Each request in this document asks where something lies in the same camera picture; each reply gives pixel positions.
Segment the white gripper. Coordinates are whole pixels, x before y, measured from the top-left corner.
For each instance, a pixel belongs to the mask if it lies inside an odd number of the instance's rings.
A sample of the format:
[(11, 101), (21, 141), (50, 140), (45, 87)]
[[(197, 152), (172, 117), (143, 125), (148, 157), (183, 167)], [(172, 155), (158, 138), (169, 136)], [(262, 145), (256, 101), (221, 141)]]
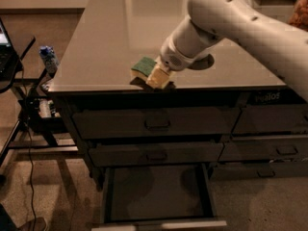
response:
[(193, 60), (180, 53), (173, 42), (172, 37), (168, 37), (160, 50), (160, 58), (163, 64), (155, 64), (146, 84), (153, 88), (163, 90), (169, 83), (173, 71), (182, 71), (188, 68)]

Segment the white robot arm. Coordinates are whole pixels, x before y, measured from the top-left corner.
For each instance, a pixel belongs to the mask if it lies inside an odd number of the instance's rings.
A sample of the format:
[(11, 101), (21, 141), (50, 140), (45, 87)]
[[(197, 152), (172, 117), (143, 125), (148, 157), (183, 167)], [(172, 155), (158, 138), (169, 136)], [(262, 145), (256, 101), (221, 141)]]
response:
[(146, 84), (162, 89), (174, 71), (209, 57), (230, 39), (308, 100), (307, 33), (258, 13), (248, 0), (188, 0), (188, 15), (165, 40)]

